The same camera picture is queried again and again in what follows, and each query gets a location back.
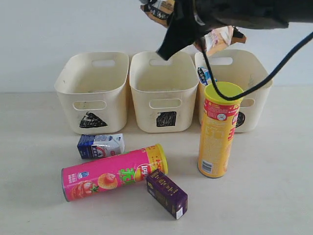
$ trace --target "white wall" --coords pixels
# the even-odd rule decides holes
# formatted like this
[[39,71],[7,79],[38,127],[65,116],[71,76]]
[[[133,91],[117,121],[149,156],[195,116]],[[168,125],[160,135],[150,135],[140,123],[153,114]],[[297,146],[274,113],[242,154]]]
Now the white wall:
[[[156,50],[165,28],[139,9],[138,0],[1,0],[0,92],[53,91],[66,61],[89,51]],[[292,24],[287,30],[242,32],[247,44],[232,48],[257,55],[268,71],[312,30]],[[196,52],[193,47],[188,52]],[[276,77],[276,85],[313,84],[313,43]]]

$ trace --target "cream-colored bin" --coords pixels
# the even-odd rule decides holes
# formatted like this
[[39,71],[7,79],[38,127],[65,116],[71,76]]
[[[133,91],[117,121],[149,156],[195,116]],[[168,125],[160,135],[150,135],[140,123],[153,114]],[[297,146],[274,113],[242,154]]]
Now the cream-colored bin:
[[55,83],[72,130],[78,134],[120,131],[127,122],[129,57],[121,52],[70,58]]
[[[237,84],[247,90],[267,77],[268,73],[261,62],[252,53],[245,50],[226,49],[209,57],[214,78]],[[206,68],[203,55],[195,55],[196,68]],[[248,132],[255,129],[266,103],[273,81],[247,95],[239,110],[236,132]],[[199,83],[199,122],[202,122],[205,85]]]
[[168,61],[150,51],[135,55],[130,86],[141,130],[179,132],[191,125],[198,78],[189,54],[178,52]]

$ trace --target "barcode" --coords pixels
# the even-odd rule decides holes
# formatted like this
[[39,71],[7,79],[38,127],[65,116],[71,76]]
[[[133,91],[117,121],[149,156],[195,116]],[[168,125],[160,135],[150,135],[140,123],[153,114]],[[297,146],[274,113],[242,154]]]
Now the barcode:
[[212,174],[212,168],[213,164],[209,163],[205,160],[202,160],[202,170],[205,171],[206,173]]

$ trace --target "white table surface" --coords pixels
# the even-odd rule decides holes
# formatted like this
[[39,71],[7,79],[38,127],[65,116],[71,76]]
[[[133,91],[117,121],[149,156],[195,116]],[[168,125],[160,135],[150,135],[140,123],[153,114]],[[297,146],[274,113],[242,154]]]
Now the white table surface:
[[172,216],[145,183],[66,202],[61,169],[82,163],[79,135],[55,93],[0,94],[1,235],[313,234],[313,87],[274,87],[258,127],[236,134],[228,172],[198,172],[200,125],[147,134],[131,111],[126,150],[163,145],[169,177],[189,197]]

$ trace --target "bin handle hole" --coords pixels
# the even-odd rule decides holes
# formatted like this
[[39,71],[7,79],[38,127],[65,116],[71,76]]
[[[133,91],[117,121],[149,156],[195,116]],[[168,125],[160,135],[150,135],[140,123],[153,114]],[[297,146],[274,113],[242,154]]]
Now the bin handle hole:
[[95,101],[76,101],[73,103],[74,109],[80,110],[103,110],[107,107],[107,104],[103,100]]
[[240,108],[248,108],[255,104],[254,99],[243,99],[243,101],[240,104]]
[[210,65],[231,65],[233,58],[231,57],[216,57],[210,58]]
[[163,60],[163,59],[152,59],[149,61],[149,64],[151,66],[169,66],[172,65],[173,60],[169,59],[168,61]]
[[114,60],[93,60],[92,66],[94,67],[113,67],[115,66]]
[[153,99],[149,106],[152,109],[173,109],[180,107],[181,104],[181,99]]

